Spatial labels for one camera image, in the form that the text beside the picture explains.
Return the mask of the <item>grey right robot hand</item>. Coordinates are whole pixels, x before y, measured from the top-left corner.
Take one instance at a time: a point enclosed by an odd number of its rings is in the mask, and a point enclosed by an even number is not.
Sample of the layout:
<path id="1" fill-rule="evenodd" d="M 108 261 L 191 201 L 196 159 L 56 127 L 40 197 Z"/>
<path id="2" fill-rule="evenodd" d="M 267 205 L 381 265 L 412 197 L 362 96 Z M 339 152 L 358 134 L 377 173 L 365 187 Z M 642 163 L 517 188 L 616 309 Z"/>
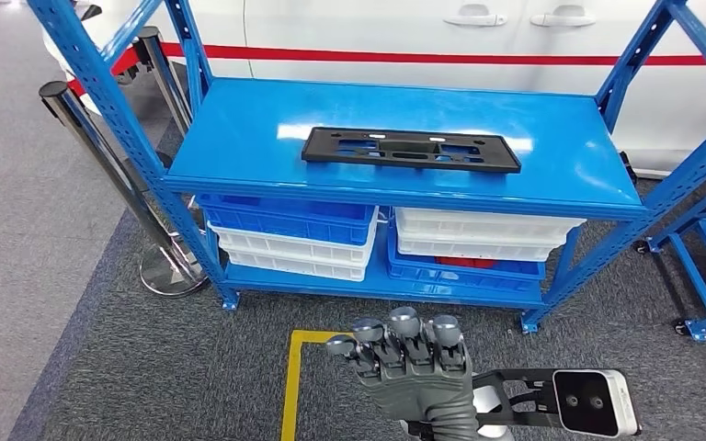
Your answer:
<path id="1" fill-rule="evenodd" d="M 422 319 L 409 306 L 356 320 L 325 342 L 388 418 L 445 429 L 475 425 L 472 366 L 456 317 Z"/>

